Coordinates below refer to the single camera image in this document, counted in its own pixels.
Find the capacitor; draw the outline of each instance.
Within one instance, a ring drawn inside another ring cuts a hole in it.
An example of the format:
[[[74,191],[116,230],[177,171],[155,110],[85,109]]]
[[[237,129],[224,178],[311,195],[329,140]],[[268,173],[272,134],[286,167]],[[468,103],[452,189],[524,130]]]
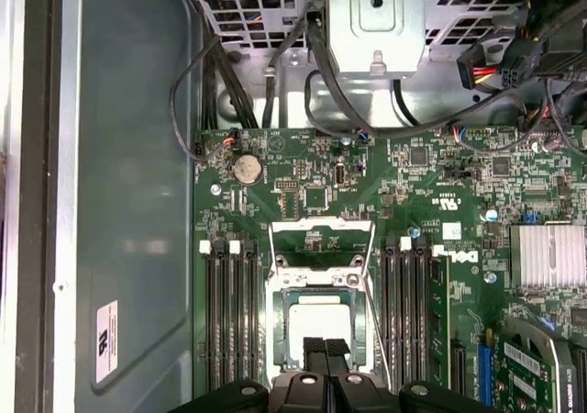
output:
[[[407,235],[410,236],[412,239],[417,239],[422,235],[422,229],[419,227],[410,227],[407,229]]]
[[[488,206],[481,212],[479,217],[483,222],[493,223],[497,222],[497,220],[499,219],[499,213],[493,206]]]

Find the integrated circuit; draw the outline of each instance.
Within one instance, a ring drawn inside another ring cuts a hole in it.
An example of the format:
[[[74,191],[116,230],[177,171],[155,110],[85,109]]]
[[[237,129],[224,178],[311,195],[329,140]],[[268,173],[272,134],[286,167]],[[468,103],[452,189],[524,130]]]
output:
[[[428,164],[428,153],[424,147],[410,149],[410,165],[419,167]]]
[[[508,176],[510,173],[510,158],[493,158],[492,173],[494,176]]]

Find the blue slot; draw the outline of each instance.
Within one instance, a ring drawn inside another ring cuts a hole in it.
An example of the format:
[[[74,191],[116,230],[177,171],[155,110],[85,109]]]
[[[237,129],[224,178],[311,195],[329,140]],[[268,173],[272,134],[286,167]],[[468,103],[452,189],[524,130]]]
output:
[[[488,407],[493,405],[493,350],[479,345],[479,398]]]

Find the heatsink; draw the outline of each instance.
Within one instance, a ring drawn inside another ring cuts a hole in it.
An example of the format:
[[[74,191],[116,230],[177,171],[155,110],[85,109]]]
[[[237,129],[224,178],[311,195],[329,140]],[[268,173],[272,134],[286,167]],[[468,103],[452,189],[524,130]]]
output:
[[[584,226],[512,226],[510,238],[512,286],[569,288],[587,285]]]

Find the blue component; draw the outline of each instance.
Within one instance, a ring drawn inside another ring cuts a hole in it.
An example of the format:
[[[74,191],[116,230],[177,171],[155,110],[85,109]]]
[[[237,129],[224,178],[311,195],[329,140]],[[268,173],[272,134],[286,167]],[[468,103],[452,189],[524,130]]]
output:
[[[538,214],[535,211],[527,213],[526,215],[524,215],[524,223],[538,223]]]
[[[554,323],[551,323],[546,318],[540,317],[539,320],[542,322],[542,324],[544,324],[550,330],[552,330],[552,331],[555,331],[556,330],[556,328],[554,327]]]
[[[485,406],[493,405],[493,349],[479,345],[479,399]]]
[[[422,235],[422,230],[419,227],[410,227],[407,229],[407,235],[412,239],[417,239]]]

